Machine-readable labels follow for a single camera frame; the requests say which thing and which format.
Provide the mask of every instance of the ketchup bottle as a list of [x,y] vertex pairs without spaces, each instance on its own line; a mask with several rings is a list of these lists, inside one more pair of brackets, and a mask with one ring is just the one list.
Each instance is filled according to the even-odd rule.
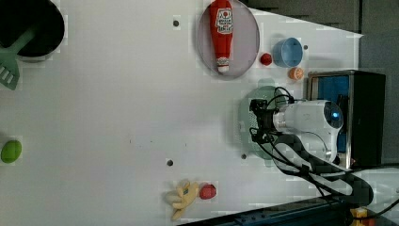
[[229,0],[215,0],[211,4],[211,34],[215,48],[217,69],[221,73],[229,70],[232,39],[232,10]]

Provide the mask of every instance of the green spatula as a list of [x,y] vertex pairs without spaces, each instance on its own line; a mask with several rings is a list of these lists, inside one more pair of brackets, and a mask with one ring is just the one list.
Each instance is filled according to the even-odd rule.
[[35,26],[27,29],[9,48],[0,49],[0,83],[9,89],[15,90],[20,78],[15,57],[35,37],[35,30]]

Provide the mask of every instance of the green lime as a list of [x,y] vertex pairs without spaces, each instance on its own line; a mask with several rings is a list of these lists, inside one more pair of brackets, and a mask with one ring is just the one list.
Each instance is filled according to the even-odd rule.
[[23,146],[18,140],[11,140],[7,142],[1,151],[1,160],[5,163],[15,162],[21,155]]

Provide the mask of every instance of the white table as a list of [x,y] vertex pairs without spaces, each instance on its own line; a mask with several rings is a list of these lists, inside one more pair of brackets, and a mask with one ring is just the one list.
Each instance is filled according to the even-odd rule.
[[[68,18],[60,53],[21,63],[19,90],[0,91],[0,141],[16,137],[24,148],[0,169],[0,225],[171,225],[319,196],[254,155],[241,159],[240,100],[260,79],[295,97],[304,84],[258,61],[238,79],[215,78],[195,45],[209,3],[56,2]],[[359,35],[253,13],[259,55],[295,37],[309,45],[306,73],[357,68]],[[182,179],[212,182],[217,196],[173,223],[163,194]]]

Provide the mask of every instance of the blue bowl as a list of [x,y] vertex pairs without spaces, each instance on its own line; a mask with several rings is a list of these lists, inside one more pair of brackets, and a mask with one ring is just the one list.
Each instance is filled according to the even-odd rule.
[[273,61],[283,68],[298,66],[302,57],[302,45],[299,40],[294,38],[281,40],[273,48]]

